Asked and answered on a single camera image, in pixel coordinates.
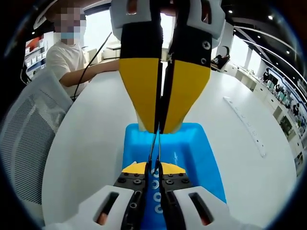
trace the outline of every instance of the yellow object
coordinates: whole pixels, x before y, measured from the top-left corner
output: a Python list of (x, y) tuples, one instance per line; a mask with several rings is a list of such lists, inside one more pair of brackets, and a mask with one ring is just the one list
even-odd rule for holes
[(154, 132), (158, 58), (123, 58), (119, 71), (145, 129)]
[(210, 68), (184, 61), (175, 61), (172, 91), (163, 133), (180, 127), (184, 117), (205, 88)]
[(145, 166), (146, 162), (131, 164), (124, 168), (121, 172), (122, 173), (133, 173), (133, 174), (145, 174)]
[(183, 168), (180, 168), (177, 165), (164, 163), (164, 162), (161, 162), (161, 164), (162, 164), (163, 174), (186, 173), (186, 171)]

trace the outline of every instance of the washer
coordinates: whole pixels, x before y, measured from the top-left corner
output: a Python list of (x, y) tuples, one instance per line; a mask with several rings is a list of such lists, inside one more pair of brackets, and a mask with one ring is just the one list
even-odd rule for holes
[(153, 175), (155, 178), (159, 178), (159, 169), (157, 169), (157, 171), (154, 172)]
[(159, 213), (159, 214), (163, 213), (163, 210), (162, 210), (162, 208), (161, 208), (161, 205), (157, 205), (157, 206), (154, 208), (154, 210), (155, 210), (156, 213)]
[(159, 187), (159, 181), (158, 180), (153, 180), (152, 181), (152, 189), (157, 189)]
[(153, 196), (153, 200), (156, 201), (156, 202), (161, 202), (161, 193), (157, 192), (154, 194)]

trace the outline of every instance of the white t-shirt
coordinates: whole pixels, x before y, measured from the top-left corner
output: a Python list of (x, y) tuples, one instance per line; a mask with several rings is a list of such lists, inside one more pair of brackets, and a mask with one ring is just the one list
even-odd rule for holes
[[(61, 41), (55, 43), (47, 52), (46, 67), (60, 80), (65, 73), (83, 69), (85, 57), (79, 44), (67, 45)], [(76, 95), (86, 87), (88, 82), (79, 85)], [(62, 85), (67, 94), (73, 97), (76, 85), (66, 87)]]

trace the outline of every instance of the blue tray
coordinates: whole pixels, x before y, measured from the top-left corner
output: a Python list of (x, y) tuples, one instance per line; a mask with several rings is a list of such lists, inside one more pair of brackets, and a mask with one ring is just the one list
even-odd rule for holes
[[(125, 135), (123, 168), (134, 161), (137, 163), (148, 161), (150, 147), (154, 135), (140, 132), (138, 124), (128, 125)], [(203, 186), (217, 198), (226, 203), (223, 183), (207, 136), (201, 125), (183, 123), (175, 134), (162, 134), (161, 161), (184, 168), (194, 186)], [(153, 166), (158, 154), (158, 138), (153, 150)], [(157, 213), (155, 208), (160, 202), (154, 201), (154, 194), (159, 188), (152, 189), (152, 180), (158, 178), (149, 175), (146, 209), (142, 222), (142, 229), (165, 230), (163, 214)]]

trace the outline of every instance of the mesh chair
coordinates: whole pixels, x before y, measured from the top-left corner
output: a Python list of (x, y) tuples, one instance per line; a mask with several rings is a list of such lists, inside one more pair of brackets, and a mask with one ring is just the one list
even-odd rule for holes
[(21, 92), (2, 121), (0, 156), (18, 198), (44, 226), (41, 190), (53, 138), (70, 106), (51, 71), (44, 69)]

